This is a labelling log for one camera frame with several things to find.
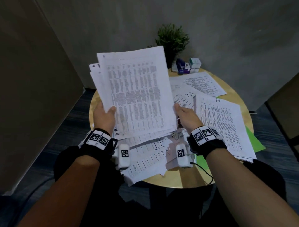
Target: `table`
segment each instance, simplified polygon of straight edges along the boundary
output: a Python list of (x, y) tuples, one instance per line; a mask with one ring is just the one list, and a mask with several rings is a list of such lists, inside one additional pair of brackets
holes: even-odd
[[(214, 74), (204, 69), (199, 69), (199, 72), (207, 72), (208, 74), (210, 74), (215, 79), (215, 81), (227, 92), (226, 95), (221, 96), (222, 99), (240, 105), (244, 123), (250, 129), (250, 131), (253, 132), (253, 125), (249, 111), (237, 92), (235, 92), (235, 90), (232, 89), (226, 82), (224, 82)], [(171, 72), (170, 69), (168, 70), (168, 74), (169, 76), (178, 76), (177, 73)], [(89, 107), (89, 123), (91, 129), (93, 129), (93, 111), (100, 100), (100, 96), (96, 91), (94, 93), (94, 96), (92, 97)], [(143, 181), (162, 187), (193, 188), (207, 185), (210, 180), (211, 178), (204, 171), (194, 166), (193, 168), (186, 169), (176, 167), (168, 170), (164, 176), (157, 174)]]

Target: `floor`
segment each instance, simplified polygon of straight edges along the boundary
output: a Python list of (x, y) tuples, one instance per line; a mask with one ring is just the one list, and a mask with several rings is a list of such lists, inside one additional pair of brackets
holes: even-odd
[[(16, 209), (23, 203), (27, 196), (41, 182), (53, 176), (53, 164), (57, 155), (68, 146), (79, 144), (85, 134), (90, 130), (89, 104), (93, 93), (94, 90), (87, 89), (82, 95), (48, 145), (21, 180), (15, 193), (9, 197), (0, 196), (0, 227), (6, 227)], [(257, 110), (256, 115), (252, 115), (252, 121), (255, 136), (266, 146), (266, 150), (257, 153), (258, 160), (269, 164), (282, 174), (286, 181), (288, 203), (299, 214), (299, 163), (265, 105)], [(21, 217), (49, 189), (53, 182), (53, 180), (47, 182), (32, 195), (24, 207)], [(147, 188), (127, 187), (124, 184), (121, 186), (119, 193), (126, 201), (134, 199), (143, 206), (150, 207), (149, 189)], [(204, 204), (203, 211), (208, 206), (209, 201)]]

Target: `black cable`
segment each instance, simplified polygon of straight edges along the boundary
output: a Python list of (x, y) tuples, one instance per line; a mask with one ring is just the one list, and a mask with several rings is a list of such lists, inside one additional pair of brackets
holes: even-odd
[(18, 210), (15, 212), (13, 218), (9, 221), (7, 227), (14, 227), (24, 209), (24, 207), (26, 206), (28, 200), (30, 199), (30, 197), (36, 192), (37, 189), (39, 189), (42, 185), (44, 185), (46, 182), (53, 180), (54, 177), (50, 177), (47, 180), (43, 181), (42, 183), (40, 183), (25, 199), (25, 201), (22, 203), (22, 205), (18, 208)]
[[(197, 165), (197, 166), (200, 167), (206, 174), (208, 174), (207, 171), (205, 171), (204, 168), (202, 168), (199, 164), (196, 164), (196, 163), (194, 163), (194, 162), (190, 162), (190, 163), (191, 163), (191, 164), (194, 164), (194, 165)], [(210, 184), (213, 182), (213, 177), (212, 177), (210, 174), (208, 174), (208, 175), (212, 178), (211, 182), (208, 184), (208, 185), (210, 185)]]

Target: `potted plant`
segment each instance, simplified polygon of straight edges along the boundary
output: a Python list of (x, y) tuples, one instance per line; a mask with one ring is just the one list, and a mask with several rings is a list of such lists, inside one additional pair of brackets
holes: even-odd
[(159, 28), (158, 37), (155, 39), (156, 44), (164, 47), (167, 68), (170, 69), (174, 58), (186, 48), (190, 39), (182, 26), (177, 28), (174, 24), (163, 25)]

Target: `hand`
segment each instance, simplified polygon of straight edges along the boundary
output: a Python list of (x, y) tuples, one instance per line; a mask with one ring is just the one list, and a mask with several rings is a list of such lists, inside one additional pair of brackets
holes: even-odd
[(192, 109), (180, 107), (178, 103), (174, 104), (174, 109), (180, 118), (182, 126), (189, 135), (194, 129), (204, 125)]
[(107, 131), (112, 136), (115, 126), (115, 111), (116, 107), (112, 106), (106, 113), (102, 101), (99, 102), (94, 109), (94, 128), (100, 128)]

